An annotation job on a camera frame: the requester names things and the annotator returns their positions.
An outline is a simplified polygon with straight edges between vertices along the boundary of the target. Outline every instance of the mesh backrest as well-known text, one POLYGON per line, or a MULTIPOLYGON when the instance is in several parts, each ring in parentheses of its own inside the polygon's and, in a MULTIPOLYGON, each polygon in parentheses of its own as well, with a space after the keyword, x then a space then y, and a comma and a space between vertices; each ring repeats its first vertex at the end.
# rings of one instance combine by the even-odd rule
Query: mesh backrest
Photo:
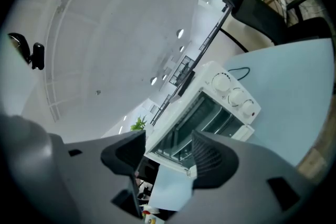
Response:
POLYGON ((243 0, 239 7, 233 8, 232 16, 260 31, 275 44, 287 41, 287 26, 284 19, 262 0, 243 0))

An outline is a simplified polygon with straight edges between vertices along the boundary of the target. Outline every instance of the glass oven door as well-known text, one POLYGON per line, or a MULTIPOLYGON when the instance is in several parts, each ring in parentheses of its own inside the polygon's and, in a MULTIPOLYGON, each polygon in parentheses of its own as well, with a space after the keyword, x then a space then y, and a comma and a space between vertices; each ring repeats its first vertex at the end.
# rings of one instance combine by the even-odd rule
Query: glass oven door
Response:
POLYGON ((195 165, 192 156, 193 130, 233 136, 242 122, 204 92, 189 106, 180 120, 151 151, 189 169, 195 165))

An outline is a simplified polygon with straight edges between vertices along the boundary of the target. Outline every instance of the chair armrest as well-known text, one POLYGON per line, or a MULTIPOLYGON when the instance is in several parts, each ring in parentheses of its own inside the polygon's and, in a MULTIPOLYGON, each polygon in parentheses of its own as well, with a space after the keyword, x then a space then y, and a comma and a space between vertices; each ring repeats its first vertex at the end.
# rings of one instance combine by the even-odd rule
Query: chair armrest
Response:
POLYGON ((287 5, 287 10, 290 10, 292 8, 296 8, 298 7, 300 4, 302 4, 303 2, 305 2, 306 0, 293 0, 292 2, 290 2, 287 5))

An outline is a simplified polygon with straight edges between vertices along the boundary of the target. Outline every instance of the green plant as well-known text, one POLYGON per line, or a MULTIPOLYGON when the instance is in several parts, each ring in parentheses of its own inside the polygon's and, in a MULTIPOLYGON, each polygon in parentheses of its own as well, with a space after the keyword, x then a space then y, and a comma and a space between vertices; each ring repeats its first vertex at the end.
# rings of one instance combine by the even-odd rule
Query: green plant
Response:
POLYGON ((131 126, 131 131, 135 131, 135 130, 143 130, 145 128, 146 122, 144 116, 142 119, 140 117, 138 117, 138 120, 136 121, 136 123, 134 125, 131 126))

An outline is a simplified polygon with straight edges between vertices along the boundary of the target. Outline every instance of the oven control panel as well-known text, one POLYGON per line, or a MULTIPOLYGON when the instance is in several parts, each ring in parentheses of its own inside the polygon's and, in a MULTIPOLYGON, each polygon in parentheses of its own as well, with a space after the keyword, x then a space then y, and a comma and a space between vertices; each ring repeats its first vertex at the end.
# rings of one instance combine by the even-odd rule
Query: oven control panel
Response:
POLYGON ((250 124, 261 110, 260 105, 247 89, 218 63, 211 61, 203 65, 200 72, 204 88, 212 92, 213 98, 230 112, 237 114, 244 123, 250 124))

